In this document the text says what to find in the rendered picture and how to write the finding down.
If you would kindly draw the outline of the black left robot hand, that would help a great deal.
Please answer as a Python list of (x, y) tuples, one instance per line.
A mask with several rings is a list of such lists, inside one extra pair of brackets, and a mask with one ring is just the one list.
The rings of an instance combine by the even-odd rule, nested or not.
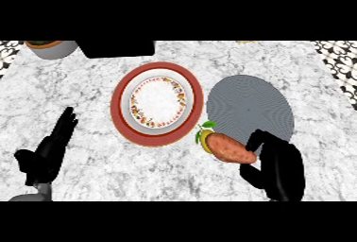
[(19, 171), (26, 174), (26, 186), (50, 183), (57, 178), (65, 147), (76, 124), (78, 119), (75, 118), (73, 108), (66, 107), (51, 134), (42, 138), (36, 150), (19, 149), (14, 152), (13, 157), (17, 160)]

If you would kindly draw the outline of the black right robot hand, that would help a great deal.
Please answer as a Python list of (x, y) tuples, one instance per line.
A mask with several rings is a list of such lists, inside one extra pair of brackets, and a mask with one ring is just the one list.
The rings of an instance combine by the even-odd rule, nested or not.
[(261, 168), (240, 165), (240, 176), (274, 201), (301, 201), (305, 189), (303, 164), (299, 150), (287, 141), (267, 131), (250, 133), (244, 149), (255, 151), (261, 147)]

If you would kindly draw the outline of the red-rimmed white plate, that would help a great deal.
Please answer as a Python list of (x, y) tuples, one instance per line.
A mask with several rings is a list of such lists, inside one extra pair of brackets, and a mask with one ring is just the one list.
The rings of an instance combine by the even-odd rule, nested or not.
[(110, 117), (122, 137), (144, 147), (177, 142), (191, 131), (203, 94), (191, 72), (178, 64), (150, 62), (121, 79), (110, 102)]

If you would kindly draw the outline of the orange-brown sweet potato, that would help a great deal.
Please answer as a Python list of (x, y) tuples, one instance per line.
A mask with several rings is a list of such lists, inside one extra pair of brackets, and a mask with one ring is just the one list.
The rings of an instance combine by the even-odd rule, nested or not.
[(215, 157), (227, 163), (252, 164), (256, 155), (244, 149), (244, 145), (222, 133), (211, 133), (205, 139), (208, 149)]

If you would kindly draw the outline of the grey plant pot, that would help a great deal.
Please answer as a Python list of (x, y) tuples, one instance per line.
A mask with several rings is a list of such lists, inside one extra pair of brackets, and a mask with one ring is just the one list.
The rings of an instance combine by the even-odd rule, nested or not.
[(73, 41), (54, 41), (42, 45), (32, 45), (29, 42), (25, 42), (25, 45), (44, 60), (57, 60), (66, 57), (78, 48), (78, 44)]

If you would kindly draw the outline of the round grey placemat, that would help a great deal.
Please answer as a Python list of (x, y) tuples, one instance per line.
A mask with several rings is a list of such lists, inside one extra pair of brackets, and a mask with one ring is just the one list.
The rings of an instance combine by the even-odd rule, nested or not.
[(249, 75), (224, 78), (214, 86), (206, 101), (208, 120), (214, 131), (246, 144), (255, 129), (281, 140), (293, 135), (293, 111), (278, 90)]

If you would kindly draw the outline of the black appliance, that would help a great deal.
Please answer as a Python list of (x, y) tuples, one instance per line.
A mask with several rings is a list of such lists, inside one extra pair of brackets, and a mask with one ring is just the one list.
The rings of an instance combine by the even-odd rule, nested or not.
[(154, 54), (153, 41), (78, 41), (85, 56), (90, 59), (152, 56)]

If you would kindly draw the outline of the yellow lemon with green leaves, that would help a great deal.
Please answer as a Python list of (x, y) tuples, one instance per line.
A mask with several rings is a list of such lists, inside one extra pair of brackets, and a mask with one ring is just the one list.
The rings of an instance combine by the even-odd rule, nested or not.
[(214, 133), (214, 127), (216, 123), (211, 120), (208, 120), (202, 125), (199, 125), (199, 131), (194, 134), (194, 142), (200, 145), (202, 149), (208, 152), (212, 153), (212, 151), (208, 148), (206, 145), (206, 137), (209, 134)]

